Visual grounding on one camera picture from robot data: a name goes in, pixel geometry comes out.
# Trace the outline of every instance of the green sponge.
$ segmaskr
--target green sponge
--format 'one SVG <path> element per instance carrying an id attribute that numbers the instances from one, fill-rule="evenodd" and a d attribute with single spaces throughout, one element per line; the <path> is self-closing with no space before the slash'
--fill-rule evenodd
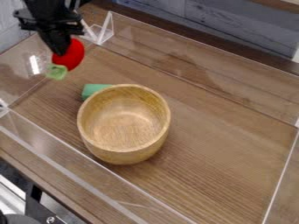
<path id="1" fill-rule="evenodd" d="M 108 88 L 109 84 L 85 84 L 81 92 L 81 100 L 85 101 L 89 96 L 96 93 L 100 89 Z"/>

